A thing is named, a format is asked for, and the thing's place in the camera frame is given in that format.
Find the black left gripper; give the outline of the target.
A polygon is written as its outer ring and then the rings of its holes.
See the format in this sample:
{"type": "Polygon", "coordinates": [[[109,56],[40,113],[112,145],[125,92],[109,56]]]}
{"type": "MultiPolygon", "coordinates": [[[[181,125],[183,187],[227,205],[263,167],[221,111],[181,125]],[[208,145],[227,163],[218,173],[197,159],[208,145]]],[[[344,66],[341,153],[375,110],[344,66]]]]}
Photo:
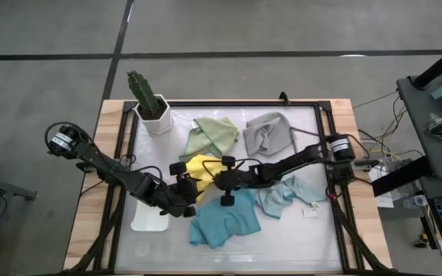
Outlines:
{"type": "Polygon", "coordinates": [[[177,183],[167,185],[161,181],[155,190],[155,205],[161,209],[161,215],[182,215],[184,218],[196,216],[196,197],[200,194],[196,182],[187,172],[183,161],[169,165],[170,175],[177,183]]]}

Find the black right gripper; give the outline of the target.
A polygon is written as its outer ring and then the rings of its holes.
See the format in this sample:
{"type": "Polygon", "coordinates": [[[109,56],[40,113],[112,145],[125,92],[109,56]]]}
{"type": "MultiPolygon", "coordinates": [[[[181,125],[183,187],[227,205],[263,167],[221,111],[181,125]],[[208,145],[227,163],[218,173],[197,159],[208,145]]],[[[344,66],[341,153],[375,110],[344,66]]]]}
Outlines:
{"type": "MultiPolygon", "coordinates": [[[[234,156],[223,156],[221,163],[227,168],[233,168],[236,165],[234,156]]],[[[217,173],[213,178],[214,185],[223,191],[249,188],[252,184],[252,173],[239,169],[229,169],[217,173]]],[[[221,206],[233,206],[235,197],[233,195],[222,195],[220,198],[221,206]]]]}

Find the yellow microfiber towel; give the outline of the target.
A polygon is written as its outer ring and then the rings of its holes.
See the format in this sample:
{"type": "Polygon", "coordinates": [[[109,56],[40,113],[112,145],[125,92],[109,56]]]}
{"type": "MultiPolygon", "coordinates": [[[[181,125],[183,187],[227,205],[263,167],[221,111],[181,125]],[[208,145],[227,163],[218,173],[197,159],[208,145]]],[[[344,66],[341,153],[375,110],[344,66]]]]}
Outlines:
{"type": "Polygon", "coordinates": [[[196,203],[201,203],[205,191],[213,182],[213,177],[223,170],[226,170],[221,159],[214,156],[197,155],[186,164],[187,172],[191,177],[197,179],[196,187],[200,194],[196,197],[196,203]]]}

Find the white plastic tray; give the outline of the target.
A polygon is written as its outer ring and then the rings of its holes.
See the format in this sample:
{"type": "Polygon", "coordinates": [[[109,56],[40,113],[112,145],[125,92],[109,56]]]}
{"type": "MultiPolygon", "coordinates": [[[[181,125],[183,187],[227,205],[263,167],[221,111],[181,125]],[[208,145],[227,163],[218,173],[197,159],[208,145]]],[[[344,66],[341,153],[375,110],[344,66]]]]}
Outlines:
{"type": "Polygon", "coordinates": [[[137,202],[130,227],[135,232],[164,232],[170,227],[171,216],[161,215],[161,209],[137,202]]]}

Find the light blue microfiber towel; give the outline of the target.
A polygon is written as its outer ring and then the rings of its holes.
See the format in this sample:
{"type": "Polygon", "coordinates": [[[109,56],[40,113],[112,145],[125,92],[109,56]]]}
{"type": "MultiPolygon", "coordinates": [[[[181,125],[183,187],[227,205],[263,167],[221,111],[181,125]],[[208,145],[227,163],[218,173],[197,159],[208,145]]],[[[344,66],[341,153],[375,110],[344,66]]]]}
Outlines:
{"type": "Polygon", "coordinates": [[[288,176],[269,188],[252,190],[256,204],[262,212],[274,219],[280,219],[285,207],[293,199],[299,199],[306,205],[324,202],[327,196],[297,176],[288,176]]]}

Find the grey microfiber towel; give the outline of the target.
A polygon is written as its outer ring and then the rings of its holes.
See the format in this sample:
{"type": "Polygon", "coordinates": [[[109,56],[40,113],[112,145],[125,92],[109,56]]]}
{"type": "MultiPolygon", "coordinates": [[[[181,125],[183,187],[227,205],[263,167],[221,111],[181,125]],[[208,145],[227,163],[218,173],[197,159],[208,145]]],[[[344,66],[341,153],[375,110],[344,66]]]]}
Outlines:
{"type": "Polygon", "coordinates": [[[243,137],[248,156],[273,156],[294,142],[289,120],[280,112],[266,113],[248,121],[243,137]]]}

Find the teal microfiber towel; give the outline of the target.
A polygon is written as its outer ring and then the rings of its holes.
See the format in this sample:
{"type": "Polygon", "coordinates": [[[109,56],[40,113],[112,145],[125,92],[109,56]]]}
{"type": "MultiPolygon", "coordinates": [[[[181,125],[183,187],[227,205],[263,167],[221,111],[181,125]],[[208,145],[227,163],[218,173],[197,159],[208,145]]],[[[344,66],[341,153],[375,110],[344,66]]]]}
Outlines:
{"type": "Polygon", "coordinates": [[[231,206],[221,206],[220,197],[203,204],[191,221],[189,243],[208,245],[212,249],[222,247],[232,236],[245,236],[259,232],[256,203],[250,190],[233,193],[235,202],[231,206]]]}

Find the pale green microfiber towel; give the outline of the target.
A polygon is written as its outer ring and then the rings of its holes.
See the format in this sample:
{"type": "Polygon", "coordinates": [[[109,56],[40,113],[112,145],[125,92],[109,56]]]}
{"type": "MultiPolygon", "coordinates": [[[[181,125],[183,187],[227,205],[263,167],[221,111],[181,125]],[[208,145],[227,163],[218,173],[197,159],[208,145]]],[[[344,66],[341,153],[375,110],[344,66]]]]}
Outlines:
{"type": "Polygon", "coordinates": [[[197,117],[193,122],[196,126],[189,132],[183,153],[179,156],[180,161],[188,162],[194,156],[207,153],[220,158],[238,140],[239,128],[227,117],[197,117]]]}

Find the green cactus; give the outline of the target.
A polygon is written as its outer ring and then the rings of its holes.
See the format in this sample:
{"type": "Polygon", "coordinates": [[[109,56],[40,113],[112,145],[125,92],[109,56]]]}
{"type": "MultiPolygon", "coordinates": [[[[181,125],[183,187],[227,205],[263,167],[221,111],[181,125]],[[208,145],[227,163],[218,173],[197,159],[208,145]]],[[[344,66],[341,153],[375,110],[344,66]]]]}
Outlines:
{"type": "Polygon", "coordinates": [[[145,120],[155,120],[160,115],[162,107],[154,96],[147,79],[136,71],[127,73],[127,82],[132,94],[140,106],[140,115],[145,120]]]}

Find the white paper sheet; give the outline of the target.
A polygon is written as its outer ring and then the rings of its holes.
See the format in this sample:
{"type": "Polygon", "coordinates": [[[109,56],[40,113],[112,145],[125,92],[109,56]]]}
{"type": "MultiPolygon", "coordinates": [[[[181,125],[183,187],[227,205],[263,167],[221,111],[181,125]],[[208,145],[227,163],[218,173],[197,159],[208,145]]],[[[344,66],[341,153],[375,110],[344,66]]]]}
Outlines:
{"type": "MultiPolygon", "coordinates": [[[[386,176],[388,173],[389,171],[385,165],[377,165],[370,170],[368,176],[370,181],[373,182],[383,176],[386,176]]],[[[375,200],[377,202],[378,208],[385,208],[385,209],[394,208],[394,202],[389,192],[380,196],[376,196],[375,200]]]]}

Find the clear plastic bottle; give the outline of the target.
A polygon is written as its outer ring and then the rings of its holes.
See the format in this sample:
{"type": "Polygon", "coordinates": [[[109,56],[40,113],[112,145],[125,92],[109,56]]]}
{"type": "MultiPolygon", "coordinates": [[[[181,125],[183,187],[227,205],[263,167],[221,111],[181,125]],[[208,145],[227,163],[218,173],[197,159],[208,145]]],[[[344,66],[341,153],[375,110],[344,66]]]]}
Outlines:
{"type": "Polygon", "coordinates": [[[427,198],[425,195],[415,195],[406,198],[402,202],[402,206],[406,209],[422,208],[428,205],[427,198]]]}

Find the grey workstation cart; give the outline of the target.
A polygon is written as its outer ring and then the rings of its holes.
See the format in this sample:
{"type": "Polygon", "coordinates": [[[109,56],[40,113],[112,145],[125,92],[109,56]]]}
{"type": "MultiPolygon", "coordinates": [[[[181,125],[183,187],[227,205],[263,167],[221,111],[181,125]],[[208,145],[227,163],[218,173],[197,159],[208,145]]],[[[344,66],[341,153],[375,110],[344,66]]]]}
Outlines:
{"type": "Polygon", "coordinates": [[[408,163],[371,183],[374,194],[380,196],[414,180],[421,183],[427,199],[442,198],[442,140],[425,132],[433,113],[442,117],[442,102],[430,95],[442,85],[440,78],[431,81],[423,90],[413,86],[413,77],[397,80],[397,90],[404,102],[424,156],[408,163]]]}

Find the black slanted pole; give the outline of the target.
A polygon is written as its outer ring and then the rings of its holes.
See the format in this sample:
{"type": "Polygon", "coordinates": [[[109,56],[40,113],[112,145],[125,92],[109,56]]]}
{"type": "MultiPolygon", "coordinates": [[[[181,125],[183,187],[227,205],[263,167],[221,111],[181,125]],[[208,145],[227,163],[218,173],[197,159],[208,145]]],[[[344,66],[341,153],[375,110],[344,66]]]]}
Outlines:
{"type": "Polygon", "coordinates": [[[442,75],[442,58],[435,62],[425,72],[413,79],[412,85],[417,89],[422,89],[440,75],[442,75]]]}

